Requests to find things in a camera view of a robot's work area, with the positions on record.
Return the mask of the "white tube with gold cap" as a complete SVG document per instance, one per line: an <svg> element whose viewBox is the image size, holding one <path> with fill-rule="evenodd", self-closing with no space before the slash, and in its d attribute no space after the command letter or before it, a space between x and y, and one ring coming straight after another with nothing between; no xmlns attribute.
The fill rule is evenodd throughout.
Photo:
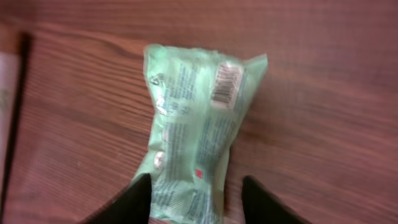
<svg viewBox="0 0 398 224"><path fill-rule="evenodd" d="M20 79L20 67L18 55L1 52L1 199L4 198L2 193L4 192L7 152Z"/></svg>

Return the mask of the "teal snack packet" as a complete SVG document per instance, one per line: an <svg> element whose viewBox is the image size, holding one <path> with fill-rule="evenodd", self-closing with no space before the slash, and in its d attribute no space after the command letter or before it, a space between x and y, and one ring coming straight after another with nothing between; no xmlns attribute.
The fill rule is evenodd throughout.
<svg viewBox="0 0 398 224"><path fill-rule="evenodd" d="M152 218L221 223L230 148L268 60L215 50L148 45L144 78L154 105L138 174L152 179Z"/></svg>

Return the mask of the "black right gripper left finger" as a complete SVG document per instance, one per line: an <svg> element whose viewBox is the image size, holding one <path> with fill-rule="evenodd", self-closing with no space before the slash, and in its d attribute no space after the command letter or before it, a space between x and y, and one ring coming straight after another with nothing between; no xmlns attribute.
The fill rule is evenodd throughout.
<svg viewBox="0 0 398 224"><path fill-rule="evenodd" d="M148 224L152 197L150 174L142 174L81 224Z"/></svg>

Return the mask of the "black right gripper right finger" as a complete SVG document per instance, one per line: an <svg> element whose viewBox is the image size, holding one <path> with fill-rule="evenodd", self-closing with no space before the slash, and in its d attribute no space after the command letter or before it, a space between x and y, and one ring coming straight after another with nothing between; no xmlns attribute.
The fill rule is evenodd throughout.
<svg viewBox="0 0 398 224"><path fill-rule="evenodd" d="M310 224L253 176L243 178L241 200L246 224Z"/></svg>

